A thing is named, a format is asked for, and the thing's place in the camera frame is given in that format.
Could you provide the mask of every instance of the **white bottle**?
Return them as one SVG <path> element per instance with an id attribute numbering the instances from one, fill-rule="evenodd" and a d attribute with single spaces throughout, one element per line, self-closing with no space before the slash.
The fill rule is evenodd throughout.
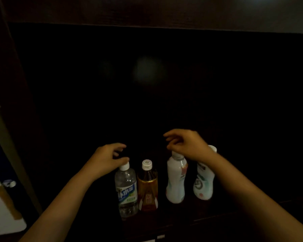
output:
<path id="1" fill-rule="evenodd" d="M 216 152 L 216 147 L 209 145 L 209 147 Z M 213 179 L 214 173 L 205 164 L 197 163 L 197 175 L 194 182 L 193 191 L 194 194 L 203 200 L 208 200 L 213 194 Z"/>
<path id="2" fill-rule="evenodd" d="M 166 187 L 166 197 L 174 204 L 181 203 L 184 199 L 186 171 L 187 162 L 184 156 L 172 151 L 172 156 L 167 161 L 168 185 Z"/>
<path id="3" fill-rule="evenodd" d="M 129 162 L 119 167 L 114 177 L 119 200 L 119 212 L 122 218 L 133 216 L 138 212 L 137 179 Z"/>

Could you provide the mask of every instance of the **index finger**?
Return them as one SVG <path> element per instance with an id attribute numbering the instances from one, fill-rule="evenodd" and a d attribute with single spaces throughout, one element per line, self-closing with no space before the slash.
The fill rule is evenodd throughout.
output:
<path id="1" fill-rule="evenodd" d="M 126 145 L 125 145 L 125 144 L 122 144 L 122 143 L 109 144 L 109 146 L 110 146 L 113 150 L 115 150 L 115 149 L 117 149 L 117 148 L 125 148 L 125 147 L 126 147 Z"/>
<path id="2" fill-rule="evenodd" d="M 173 130 L 170 130 L 169 132 L 164 133 L 163 136 L 168 137 L 168 136 L 172 136 L 172 135 L 177 135 L 177 136 L 182 137 L 185 131 L 186 131 L 185 129 L 173 129 Z"/>

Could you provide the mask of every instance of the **amber liquid bottle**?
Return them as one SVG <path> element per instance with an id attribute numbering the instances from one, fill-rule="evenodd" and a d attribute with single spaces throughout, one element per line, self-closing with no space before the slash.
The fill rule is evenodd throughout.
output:
<path id="1" fill-rule="evenodd" d="M 155 211 L 158 208 L 157 171 L 151 160 L 142 162 L 142 169 L 137 175 L 138 204 L 141 211 Z"/>

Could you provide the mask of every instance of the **white bottle cap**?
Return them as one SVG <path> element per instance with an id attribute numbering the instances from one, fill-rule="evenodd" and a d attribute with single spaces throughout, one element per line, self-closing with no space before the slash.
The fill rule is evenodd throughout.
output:
<path id="1" fill-rule="evenodd" d="M 130 167 L 130 165 L 129 165 L 129 161 L 128 161 L 128 162 L 127 162 L 126 164 L 124 164 L 123 166 L 120 166 L 119 169 L 120 169 L 121 171 L 126 171 L 126 170 L 129 169 L 129 167 Z"/>
<path id="2" fill-rule="evenodd" d="M 214 152 L 216 152 L 216 147 L 214 147 L 213 145 L 208 145 Z"/>
<path id="3" fill-rule="evenodd" d="M 151 160 L 144 160 L 142 162 L 142 169 L 145 171 L 149 171 L 153 168 L 153 163 L 151 162 Z"/>
<path id="4" fill-rule="evenodd" d="M 180 158 L 180 159 L 183 159 L 183 158 L 184 158 L 184 155 L 179 154 L 179 153 L 176 153 L 176 152 L 174 152 L 174 151 L 172 151 L 172 156 L 177 157 L 177 158 Z"/>

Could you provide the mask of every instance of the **left hand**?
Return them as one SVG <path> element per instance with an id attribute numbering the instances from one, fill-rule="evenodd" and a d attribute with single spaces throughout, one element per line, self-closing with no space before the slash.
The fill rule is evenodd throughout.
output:
<path id="1" fill-rule="evenodd" d="M 125 147 L 126 145 L 121 143 L 98 147 L 88 162 L 82 167 L 81 172 L 84 172 L 86 176 L 92 178 L 92 181 L 94 181 L 117 167 L 124 165 L 129 161 L 128 157 L 114 160 L 112 156 L 118 157 L 119 154 L 116 151 L 121 152 Z"/>

